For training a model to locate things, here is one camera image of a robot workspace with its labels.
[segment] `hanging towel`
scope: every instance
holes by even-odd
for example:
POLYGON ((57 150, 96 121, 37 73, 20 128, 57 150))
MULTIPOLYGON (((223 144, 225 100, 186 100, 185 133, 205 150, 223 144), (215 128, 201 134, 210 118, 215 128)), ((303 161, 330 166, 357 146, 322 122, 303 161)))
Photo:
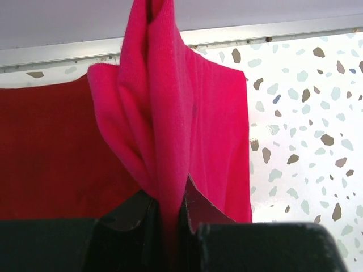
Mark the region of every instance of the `hanging towel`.
POLYGON ((96 124, 86 76, 0 89, 0 220, 98 218, 140 187, 96 124))
POLYGON ((227 216, 251 221, 246 78, 184 45, 173 0, 134 0, 120 65, 93 65, 88 79, 101 134, 158 200, 165 233, 189 173, 227 216))

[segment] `terrazzo pattern wall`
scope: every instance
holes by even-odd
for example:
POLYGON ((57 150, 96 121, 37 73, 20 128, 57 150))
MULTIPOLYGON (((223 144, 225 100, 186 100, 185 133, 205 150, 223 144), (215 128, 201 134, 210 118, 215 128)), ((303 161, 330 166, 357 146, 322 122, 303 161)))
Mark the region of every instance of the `terrazzo pattern wall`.
MULTIPOLYGON (((254 222, 322 224, 362 271, 363 33, 196 51, 248 78, 254 222)), ((88 66, 0 74, 0 87, 72 81, 88 66)))

